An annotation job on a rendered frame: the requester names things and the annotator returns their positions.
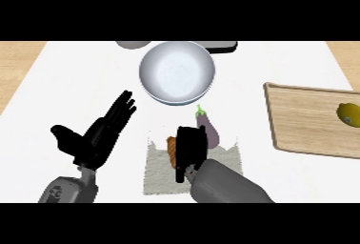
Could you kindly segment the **yellow lemon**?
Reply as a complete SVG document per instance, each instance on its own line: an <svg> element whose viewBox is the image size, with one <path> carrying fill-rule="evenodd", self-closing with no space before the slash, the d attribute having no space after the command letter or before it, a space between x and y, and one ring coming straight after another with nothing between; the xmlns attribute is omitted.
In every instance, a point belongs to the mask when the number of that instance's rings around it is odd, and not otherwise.
<svg viewBox="0 0 360 244"><path fill-rule="evenodd" d="M337 109L337 114L348 126L360 128L360 106L353 103L342 103Z"/></svg>

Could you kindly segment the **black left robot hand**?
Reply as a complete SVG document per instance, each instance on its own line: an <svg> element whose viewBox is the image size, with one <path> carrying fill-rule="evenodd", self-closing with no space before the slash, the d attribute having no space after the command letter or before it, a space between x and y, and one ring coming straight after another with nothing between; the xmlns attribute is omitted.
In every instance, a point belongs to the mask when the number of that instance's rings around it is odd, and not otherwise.
<svg viewBox="0 0 360 244"><path fill-rule="evenodd" d="M58 149L75 158L75 165L92 171L106 163L120 133L136 112L134 102L133 93L123 91L105 116L95 121L84 135L62 125L50 128Z"/></svg>

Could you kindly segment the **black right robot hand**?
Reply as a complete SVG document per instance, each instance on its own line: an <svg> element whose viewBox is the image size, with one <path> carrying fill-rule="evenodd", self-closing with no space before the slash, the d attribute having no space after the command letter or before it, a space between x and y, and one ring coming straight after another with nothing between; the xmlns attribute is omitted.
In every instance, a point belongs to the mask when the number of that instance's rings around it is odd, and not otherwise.
<svg viewBox="0 0 360 244"><path fill-rule="evenodd" d="M180 127L176 136L176 182L185 182L186 170L199 169L208 153L205 127Z"/></svg>

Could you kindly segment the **brown croissant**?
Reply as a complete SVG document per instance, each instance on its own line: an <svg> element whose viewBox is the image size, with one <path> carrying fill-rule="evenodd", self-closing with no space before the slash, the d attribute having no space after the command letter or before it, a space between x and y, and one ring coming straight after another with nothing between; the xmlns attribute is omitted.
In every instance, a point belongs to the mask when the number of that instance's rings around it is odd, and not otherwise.
<svg viewBox="0 0 360 244"><path fill-rule="evenodd" d="M176 137L170 136L165 141L167 141L167 154L170 158L170 164L173 169L176 169Z"/></svg>

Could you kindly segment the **white and black appliance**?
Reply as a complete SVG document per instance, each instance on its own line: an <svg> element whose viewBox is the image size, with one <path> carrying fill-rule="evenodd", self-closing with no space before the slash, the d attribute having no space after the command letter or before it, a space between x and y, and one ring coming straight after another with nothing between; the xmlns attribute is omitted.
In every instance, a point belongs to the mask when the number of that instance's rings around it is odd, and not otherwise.
<svg viewBox="0 0 360 244"><path fill-rule="evenodd" d="M210 53L232 53L236 51L236 41L207 41L201 46L208 50Z"/></svg>

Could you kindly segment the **pale wooden cutting board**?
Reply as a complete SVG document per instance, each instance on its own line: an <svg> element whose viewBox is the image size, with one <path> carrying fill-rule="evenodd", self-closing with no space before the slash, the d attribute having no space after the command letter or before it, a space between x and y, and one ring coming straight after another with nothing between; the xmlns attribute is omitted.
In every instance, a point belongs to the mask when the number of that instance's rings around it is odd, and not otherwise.
<svg viewBox="0 0 360 244"><path fill-rule="evenodd" d="M360 92L263 85L277 150L360 159L360 128L337 115L341 104L360 105Z"/></svg>

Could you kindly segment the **purple eggplant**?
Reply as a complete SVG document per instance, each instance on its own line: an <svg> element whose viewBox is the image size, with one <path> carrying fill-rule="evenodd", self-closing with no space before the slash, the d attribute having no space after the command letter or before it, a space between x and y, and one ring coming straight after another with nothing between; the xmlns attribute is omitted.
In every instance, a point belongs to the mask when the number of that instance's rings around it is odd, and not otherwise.
<svg viewBox="0 0 360 244"><path fill-rule="evenodd" d="M220 135L208 119L207 112L201 107L196 107L195 120L196 120L196 126L205 127L208 148L214 149L220 145Z"/></svg>

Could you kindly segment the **grey rounded object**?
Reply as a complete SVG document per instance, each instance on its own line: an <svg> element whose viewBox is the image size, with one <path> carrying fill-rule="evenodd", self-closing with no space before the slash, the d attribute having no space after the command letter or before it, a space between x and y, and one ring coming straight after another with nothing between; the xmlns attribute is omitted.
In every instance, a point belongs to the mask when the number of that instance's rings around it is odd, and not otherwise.
<svg viewBox="0 0 360 244"><path fill-rule="evenodd" d="M117 41L117 44L127 50L136 50L143 48L149 44L149 41Z"/></svg>

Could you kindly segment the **grey fabric placemat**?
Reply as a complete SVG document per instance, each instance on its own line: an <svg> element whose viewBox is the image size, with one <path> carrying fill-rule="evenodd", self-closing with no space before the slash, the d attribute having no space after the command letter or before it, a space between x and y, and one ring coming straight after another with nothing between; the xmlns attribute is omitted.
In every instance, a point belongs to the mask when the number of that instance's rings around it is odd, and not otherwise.
<svg viewBox="0 0 360 244"><path fill-rule="evenodd" d="M218 146L208 151L208 157L220 161L239 174L242 171L242 160L238 145L227 150ZM143 177L143 194L180 194L190 192L190 182L176 182L174 169L170 164L167 150L158 150L154 142L148 144L146 167Z"/></svg>

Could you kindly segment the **white round bowl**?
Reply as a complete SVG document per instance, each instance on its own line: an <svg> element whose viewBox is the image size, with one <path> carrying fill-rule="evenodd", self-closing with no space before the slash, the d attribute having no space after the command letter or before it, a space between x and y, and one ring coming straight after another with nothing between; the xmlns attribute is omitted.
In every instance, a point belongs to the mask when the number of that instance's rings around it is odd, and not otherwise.
<svg viewBox="0 0 360 244"><path fill-rule="evenodd" d="M216 64L208 50L190 41L168 41L146 52L139 80L151 97L170 106L192 104L208 92Z"/></svg>

